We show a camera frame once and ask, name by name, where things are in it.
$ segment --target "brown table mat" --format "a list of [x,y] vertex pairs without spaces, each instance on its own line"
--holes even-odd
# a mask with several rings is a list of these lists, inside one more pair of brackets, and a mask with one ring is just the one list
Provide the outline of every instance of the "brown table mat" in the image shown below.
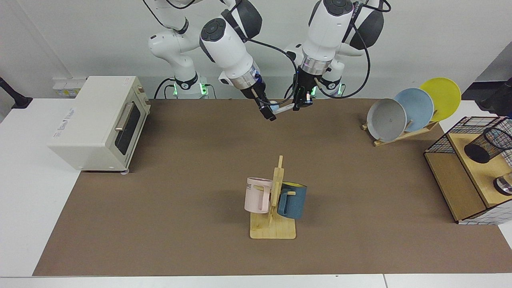
[[[34,276],[512,272],[496,226],[456,225],[423,157],[441,135],[375,148],[374,100],[266,121],[252,100],[153,102],[131,172],[82,173]],[[308,186],[295,240],[251,240],[246,178]]]

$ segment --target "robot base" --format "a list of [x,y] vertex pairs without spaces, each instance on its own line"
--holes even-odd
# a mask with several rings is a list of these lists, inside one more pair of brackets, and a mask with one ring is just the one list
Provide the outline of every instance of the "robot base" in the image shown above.
[[197,81],[194,86],[188,90],[184,90],[178,85],[174,85],[175,90],[172,96],[177,97],[178,99],[210,99],[208,87],[205,86],[206,83],[206,77],[199,77],[199,81]]

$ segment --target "oven window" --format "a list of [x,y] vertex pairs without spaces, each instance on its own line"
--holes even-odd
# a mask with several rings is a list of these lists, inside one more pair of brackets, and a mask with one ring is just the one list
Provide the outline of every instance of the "oven window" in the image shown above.
[[128,118],[128,123],[126,123],[126,128],[124,128],[123,131],[119,131],[117,133],[115,142],[117,149],[119,149],[123,155],[126,155],[128,152],[128,147],[130,146],[130,142],[132,142],[133,134],[135,133],[137,123],[139,123],[140,119],[140,110],[135,102],[132,103],[134,104],[134,107],[130,117]]

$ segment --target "yellow plate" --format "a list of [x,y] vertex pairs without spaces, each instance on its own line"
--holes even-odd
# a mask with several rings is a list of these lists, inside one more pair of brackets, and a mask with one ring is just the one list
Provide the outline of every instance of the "yellow plate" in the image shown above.
[[432,121],[441,121],[450,117],[457,111],[461,101],[459,86],[448,78],[433,78],[423,83],[420,89],[430,95],[437,112]]

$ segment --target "mug handle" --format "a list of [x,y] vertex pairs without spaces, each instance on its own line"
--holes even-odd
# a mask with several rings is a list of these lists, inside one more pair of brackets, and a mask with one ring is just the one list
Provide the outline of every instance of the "mug handle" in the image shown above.
[[268,211],[269,206],[270,206],[270,203],[269,203],[269,200],[268,200],[269,198],[270,198],[270,187],[269,186],[263,186],[263,197],[260,198],[260,205],[259,205],[259,208],[260,208],[261,212]]
[[283,189],[285,190],[284,193],[281,193],[281,198],[279,199],[279,207],[278,207],[278,213],[283,215],[283,216],[286,216],[288,213],[285,213],[285,211],[287,210],[286,209],[286,198],[288,198],[288,195],[295,195],[295,191],[292,191],[290,189]]

